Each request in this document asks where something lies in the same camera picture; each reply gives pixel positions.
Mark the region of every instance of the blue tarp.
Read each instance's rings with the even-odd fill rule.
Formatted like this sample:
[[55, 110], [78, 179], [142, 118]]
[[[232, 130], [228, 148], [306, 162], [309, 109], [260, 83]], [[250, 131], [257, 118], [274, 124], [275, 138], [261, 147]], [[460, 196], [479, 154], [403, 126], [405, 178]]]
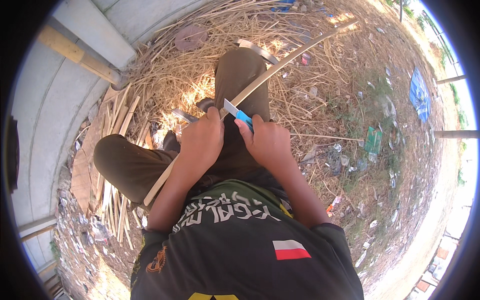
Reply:
[[412, 81], [410, 83], [410, 102], [417, 111], [419, 119], [425, 123], [430, 115], [430, 96], [427, 85], [423, 80], [420, 70], [415, 67], [413, 70]]

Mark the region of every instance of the dark green t-shirt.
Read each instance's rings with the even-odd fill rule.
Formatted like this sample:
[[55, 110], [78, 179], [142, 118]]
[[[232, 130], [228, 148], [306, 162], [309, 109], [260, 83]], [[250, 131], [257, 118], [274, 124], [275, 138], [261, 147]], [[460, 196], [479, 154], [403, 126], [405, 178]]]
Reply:
[[144, 233], [132, 299], [363, 299], [343, 229], [285, 206], [240, 180], [193, 197], [172, 233]]

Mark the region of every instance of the flag patch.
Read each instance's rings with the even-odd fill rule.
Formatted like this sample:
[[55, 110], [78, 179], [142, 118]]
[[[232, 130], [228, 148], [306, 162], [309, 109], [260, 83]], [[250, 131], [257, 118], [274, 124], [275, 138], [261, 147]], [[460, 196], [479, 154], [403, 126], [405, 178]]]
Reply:
[[277, 260], [312, 258], [305, 247], [296, 240], [273, 240]]

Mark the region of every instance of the blue utility knife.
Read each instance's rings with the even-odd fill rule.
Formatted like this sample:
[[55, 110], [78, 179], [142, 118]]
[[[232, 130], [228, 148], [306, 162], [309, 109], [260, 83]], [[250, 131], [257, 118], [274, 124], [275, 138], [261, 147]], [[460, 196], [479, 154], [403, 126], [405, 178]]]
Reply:
[[247, 116], [243, 111], [233, 106], [233, 104], [231, 104], [230, 101], [226, 99], [223, 100], [223, 107], [225, 107], [225, 109], [229, 113], [231, 113], [236, 119], [240, 119], [244, 121], [248, 125], [248, 128], [250, 128], [250, 131], [253, 132], [252, 119], [249, 116]]

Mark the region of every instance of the brown pants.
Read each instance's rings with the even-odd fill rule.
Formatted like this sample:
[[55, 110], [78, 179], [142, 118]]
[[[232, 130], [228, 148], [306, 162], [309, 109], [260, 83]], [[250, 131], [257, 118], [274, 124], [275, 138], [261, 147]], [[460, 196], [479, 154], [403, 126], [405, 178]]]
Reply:
[[[255, 78], [265, 72], [262, 57], [249, 48], [237, 48], [225, 53], [215, 70], [215, 107], [223, 107], [223, 100], [231, 101]], [[267, 82], [253, 91], [238, 108], [248, 116], [258, 114], [270, 120]], [[216, 163], [192, 188], [202, 188], [226, 179], [240, 179], [275, 189], [281, 187], [273, 177], [253, 159], [245, 148], [234, 117], [225, 117], [224, 145]], [[177, 155], [174, 151], [148, 150], [129, 143], [123, 136], [113, 134], [101, 139], [94, 153], [98, 171], [132, 202], [141, 204], [154, 183]]]

